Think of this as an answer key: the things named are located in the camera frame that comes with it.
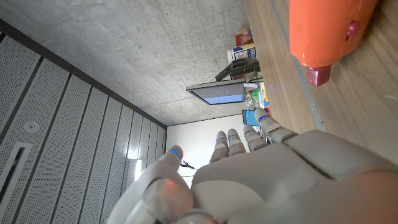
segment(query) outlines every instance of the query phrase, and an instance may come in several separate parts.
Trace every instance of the wooden tabletop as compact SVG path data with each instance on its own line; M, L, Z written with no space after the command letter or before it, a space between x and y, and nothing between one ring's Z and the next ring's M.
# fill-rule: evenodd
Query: wooden tabletop
M359 47L333 64L320 87L305 82L306 69L290 54L289 1L245 5L273 117L298 133L323 129L398 164L398 1L379 1Z

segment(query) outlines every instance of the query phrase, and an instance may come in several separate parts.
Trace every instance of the cable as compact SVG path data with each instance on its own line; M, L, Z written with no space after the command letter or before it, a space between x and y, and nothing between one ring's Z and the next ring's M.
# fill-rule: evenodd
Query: cable
M182 163L183 163L183 164L180 164L180 166L182 166L182 167L188 167L188 168L190 168L190 169L198 170L198 169L196 169L196 168L190 166L186 161L182 161Z

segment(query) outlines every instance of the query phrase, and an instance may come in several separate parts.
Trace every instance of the orange toy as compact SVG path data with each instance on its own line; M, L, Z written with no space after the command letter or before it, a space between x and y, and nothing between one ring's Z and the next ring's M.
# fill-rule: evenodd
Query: orange toy
M331 65L361 41L377 0L290 0L290 52L320 86Z

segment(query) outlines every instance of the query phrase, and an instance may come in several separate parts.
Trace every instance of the monitor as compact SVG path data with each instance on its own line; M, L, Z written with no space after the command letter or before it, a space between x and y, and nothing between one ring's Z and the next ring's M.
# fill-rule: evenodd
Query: monitor
M245 78L188 86L187 91L208 105L240 103L245 101Z
M243 124L251 126L260 126L257 119L254 117L254 111L242 110Z

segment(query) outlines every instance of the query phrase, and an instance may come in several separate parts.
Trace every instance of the grey wall panel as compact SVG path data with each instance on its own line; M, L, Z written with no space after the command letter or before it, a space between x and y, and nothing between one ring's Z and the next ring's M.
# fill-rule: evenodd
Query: grey wall panel
M155 162L156 158L156 143L157 143L157 125L155 123L150 124L149 133L149 147L148 147L148 158L147 167Z
M150 133L150 121L146 118L143 118L141 139L139 141L139 152L138 152L138 159L142 160L141 171L143 171L147 167L149 133Z
M89 91L89 84L72 75L17 223L50 221Z
M166 135L167 135L167 130L164 130L164 132L163 132L163 151L162 151L162 155L166 152Z
M124 168L124 178L121 192L122 194L124 193L124 191L126 191L127 184L129 183L128 179L134 178L134 173L130 172L130 170L135 168L135 164L131 164L131 159L138 159L141 129L142 115L134 112L131 124L129 150L127 152L127 162Z
M124 172L123 172L123 181L122 181L122 189L120 191L120 197L122 194L126 191L126 184L127 184L127 177L129 175L129 167L130 167L130 159L126 159L126 165L124 166Z
M10 37L5 37L1 42L0 133L32 75L39 58L38 54Z
M68 72L45 59L0 145L0 159L3 160L8 158L16 141L33 144L1 223L10 223L14 217L67 79ZM24 130L24 124L29 121L40 126L36 133Z
M121 104L109 97L101 134L95 153L88 188L86 190L80 223L99 223L105 196L116 132L118 130Z
M162 157L163 152L163 132L164 129L161 127L157 128L157 140L156 140L156 156L155 160L158 161Z
M113 207L120 198L122 189L124 165L126 163L127 148L132 123L132 110L127 106L122 107L118 135L114 145L111 168L109 170L108 185L106 187L101 220L108 218Z
M77 223L108 96L93 88L52 223Z
M127 157L129 159L138 159L141 128L142 115L134 113L134 116L132 117L129 150L127 152Z

